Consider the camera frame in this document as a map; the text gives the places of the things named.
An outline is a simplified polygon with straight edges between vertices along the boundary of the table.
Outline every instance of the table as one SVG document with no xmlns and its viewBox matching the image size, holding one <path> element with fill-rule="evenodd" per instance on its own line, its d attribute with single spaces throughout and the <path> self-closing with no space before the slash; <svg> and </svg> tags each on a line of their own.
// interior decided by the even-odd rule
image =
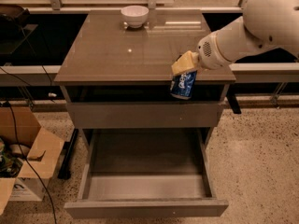
<svg viewBox="0 0 299 224">
<path fill-rule="evenodd" d="M 74 218 L 210 217 L 228 206 L 209 182 L 206 145 L 235 76 L 205 71 L 192 99 L 169 93 L 170 65 L 210 33 L 195 9 L 155 9 L 132 29 L 94 11 L 55 78 L 89 155 Z"/>
</svg>

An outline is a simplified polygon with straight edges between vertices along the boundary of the terrazzo floor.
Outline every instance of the terrazzo floor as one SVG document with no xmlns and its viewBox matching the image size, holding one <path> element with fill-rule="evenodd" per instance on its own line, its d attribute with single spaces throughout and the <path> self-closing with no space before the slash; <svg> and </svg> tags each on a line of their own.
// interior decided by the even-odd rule
<svg viewBox="0 0 299 224">
<path fill-rule="evenodd" d="M 73 125 L 65 112 L 35 113 L 40 124 L 69 140 Z M 242 115 L 225 109 L 210 139 L 207 156 L 217 197 L 229 207 L 221 217 L 73 219 L 64 203 L 77 198 L 87 150 L 79 137 L 71 164 L 72 176 L 55 174 L 49 191 L 59 224 L 195 224 L 299 223 L 299 108 L 242 108 Z M 50 200 L 10 202 L 0 223 L 50 224 Z"/>
</svg>

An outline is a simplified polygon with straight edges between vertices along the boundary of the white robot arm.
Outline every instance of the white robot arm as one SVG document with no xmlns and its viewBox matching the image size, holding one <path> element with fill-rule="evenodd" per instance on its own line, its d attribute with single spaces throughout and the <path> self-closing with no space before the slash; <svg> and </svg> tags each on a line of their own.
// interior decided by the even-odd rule
<svg viewBox="0 0 299 224">
<path fill-rule="evenodd" d="M 243 16 L 198 43 L 199 64 L 219 69 L 282 48 L 299 58 L 299 0 L 249 0 Z"/>
</svg>

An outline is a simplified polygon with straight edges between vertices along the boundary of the closed drawer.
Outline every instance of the closed drawer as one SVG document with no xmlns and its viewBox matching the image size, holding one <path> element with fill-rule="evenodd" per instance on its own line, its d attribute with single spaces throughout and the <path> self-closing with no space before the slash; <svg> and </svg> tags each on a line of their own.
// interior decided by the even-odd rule
<svg viewBox="0 0 299 224">
<path fill-rule="evenodd" d="M 198 129 L 93 131 L 73 218 L 218 217 Z"/>
<path fill-rule="evenodd" d="M 82 129 L 216 127 L 223 103 L 72 103 L 67 110 Z"/>
</svg>

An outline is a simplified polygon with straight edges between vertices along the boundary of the white bowl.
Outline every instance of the white bowl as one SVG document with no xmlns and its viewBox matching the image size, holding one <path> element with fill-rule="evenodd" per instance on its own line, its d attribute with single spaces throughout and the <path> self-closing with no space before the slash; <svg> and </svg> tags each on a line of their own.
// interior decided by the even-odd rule
<svg viewBox="0 0 299 224">
<path fill-rule="evenodd" d="M 121 10 L 122 18 L 130 27 L 141 27 L 147 21 L 149 10 L 142 6 L 129 6 Z"/>
</svg>

